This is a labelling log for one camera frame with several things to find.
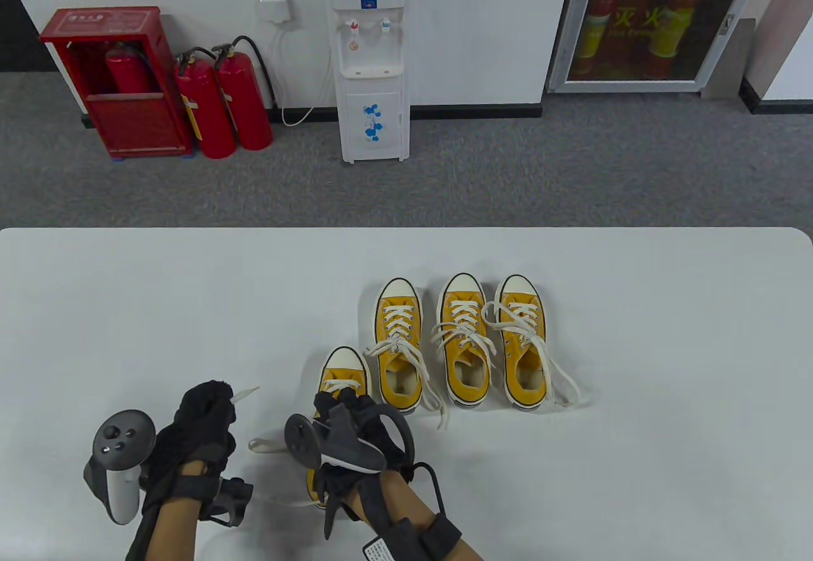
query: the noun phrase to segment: water dispenser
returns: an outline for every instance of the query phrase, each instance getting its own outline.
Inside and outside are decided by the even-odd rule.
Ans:
[[[326,0],[342,156],[409,157],[407,0]]]

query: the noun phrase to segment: forearm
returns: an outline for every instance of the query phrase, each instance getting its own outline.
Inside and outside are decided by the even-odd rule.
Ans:
[[[181,468],[180,474],[200,477],[205,471],[203,462],[192,462]],[[146,561],[194,561],[200,511],[201,503],[198,500],[171,499],[163,504]]]
[[[435,521],[435,512],[423,503],[398,472],[387,471],[381,474],[381,488],[384,491],[389,515],[394,522],[409,518],[415,528],[423,532]],[[349,496],[347,503],[358,517],[366,521],[357,492]],[[483,559],[461,540],[447,557],[447,561],[483,561]]]

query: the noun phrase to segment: white power cord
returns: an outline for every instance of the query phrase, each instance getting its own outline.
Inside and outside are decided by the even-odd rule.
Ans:
[[[279,76],[279,73],[276,71],[276,68],[277,68],[276,61],[277,61],[277,59],[279,59],[279,57],[281,57],[281,55],[278,56],[276,54],[276,49],[279,47],[279,52],[282,51],[282,40],[285,38],[285,33],[287,33],[287,30],[285,30],[284,27],[282,27],[282,26],[279,27],[279,29],[277,29],[277,31],[274,34],[274,37],[272,38],[272,41],[271,41],[271,67],[272,67],[272,73],[274,75],[274,78],[276,79],[276,84],[279,87],[278,90],[281,91],[281,97],[279,98],[279,101],[285,101],[285,100],[288,99],[288,90],[287,90],[287,88],[285,88],[285,84],[282,82],[282,79]],[[328,87],[329,78],[330,78],[330,74],[331,74],[332,69],[333,69],[333,45],[331,45],[331,47],[329,49],[329,53],[328,53],[328,69],[325,71],[325,76],[323,76],[322,82],[320,83],[319,96],[317,98],[316,105],[314,105],[312,108],[310,108],[310,110],[308,110],[307,113],[305,113],[305,116],[302,116],[301,119],[297,120],[296,123],[289,123],[289,122],[287,122],[285,120],[285,107],[283,105],[280,105],[279,109],[281,110],[281,113],[282,113],[282,124],[283,125],[285,125],[285,126],[299,126],[302,123],[304,123],[308,119],[309,116],[311,116],[311,113],[314,110],[316,110],[316,108],[320,105],[320,103],[322,103],[323,97],[325,97],[325,90]]]

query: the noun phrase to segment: hand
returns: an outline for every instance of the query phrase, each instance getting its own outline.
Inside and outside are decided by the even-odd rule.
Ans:
[[[314,401],[317,410],[317,417],[314,420],[327,428],[333,428],[334,424],[331,424],[330,413],[339,405],[344,405],[348,410],[357,439],[377,448],[383,454],[386,467],[382,471],[384,469],[399,471],[406,482],[411,482],[415,476],[415,467],[413,466],[415,450],[412,434],[409,432],[406,422],[397,413],[397,409],[386,405],[378,405],[369,396],[356,396],[353,389],[347,388],[340,391],[338,398],[334,398],[331,393],[318,393]],[[395,444],[392,437],[389,436],[387,428],[381,422],[381,413],[387,410],[392,410],[392,413],[395,413],[392,418],[401,422],[401,424],[398,424],[398,422],[395,422],[395,424],[403,436],[404,450]],[[351,518],[358,520],[357,515],[344,502],[358,487],[368,483],[371,479],[377,480],[378,477],[378,474],[369,474],[368,472],[323,463],[314,475],[314,489],[319,494],[319,499],[326,503],[327,506],[325,537],[330,535],[333,528],[333,518],[339,508],[345,509]]]
[[[155,439],[155,448],[143,464],[142,487],[148,502],[168,499],[181,467],[203,462],[206,476],[220,478],[236,444],[229,426],[236,415],[232,388],[209,381],[184,394],[173,422]]]

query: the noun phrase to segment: white rubber toe cap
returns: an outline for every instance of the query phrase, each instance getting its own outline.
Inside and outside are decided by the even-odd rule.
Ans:
[[[458,273],[452,277],[452,280],[447,285],[447,292],[466,292],[475,293],[480,291],[480,285],[468,273]]]
[[[394,280],[390,281],[389,284],[384,286],[384,290],[381,292],[381,299],[389,299],[390,297],[415,297],[418,298],[418,295],[415,293],[415,289],[412,287],[407,280],[397,277]]]
[[[539,296],[534,284],[520,274],[512,274],[507,280],[502,282],[502,294],[534,294]]]
[[[337,347],[328,356],[325,368],[351,368],[353,370],[365,370],[364,363],[360,355],[351,347]]]

